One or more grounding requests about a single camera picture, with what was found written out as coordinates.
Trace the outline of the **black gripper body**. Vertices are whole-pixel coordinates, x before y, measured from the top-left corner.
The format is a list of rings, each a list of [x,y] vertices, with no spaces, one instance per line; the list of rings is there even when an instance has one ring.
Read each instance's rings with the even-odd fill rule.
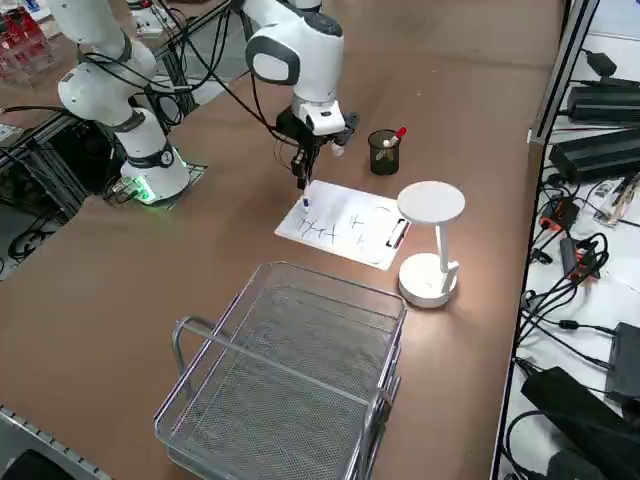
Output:
[[[304,121],[294,115],[291,108],[286,108],[277,115],[276,132],[303,150],[312,150],[321,146],[320,138]]]

